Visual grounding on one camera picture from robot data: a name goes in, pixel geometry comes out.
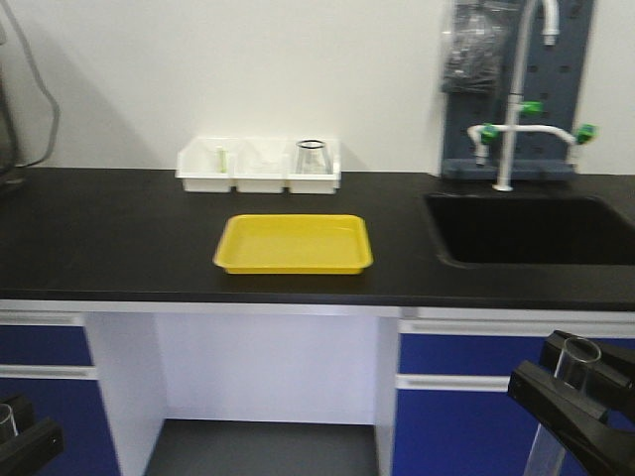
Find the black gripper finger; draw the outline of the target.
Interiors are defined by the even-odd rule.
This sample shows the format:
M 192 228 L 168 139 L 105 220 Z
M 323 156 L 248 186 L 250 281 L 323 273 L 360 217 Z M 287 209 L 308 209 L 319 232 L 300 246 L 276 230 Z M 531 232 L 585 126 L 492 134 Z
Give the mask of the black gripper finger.
M 555 330 L 540 365 L 590 397 L 634 396 L 634 350 Z
M 530 413 L 589 475 L 632 475 L 634 433 L 606 424 L 607 409 L 524 361 L 508 395 Z
M 18 435 L 1 444 L 2 475 L 36 475 L 64 451 L 64 433 L 50 417 L 36 419 L 34 405 L 17 394 L 1 404 L 12 407 Z

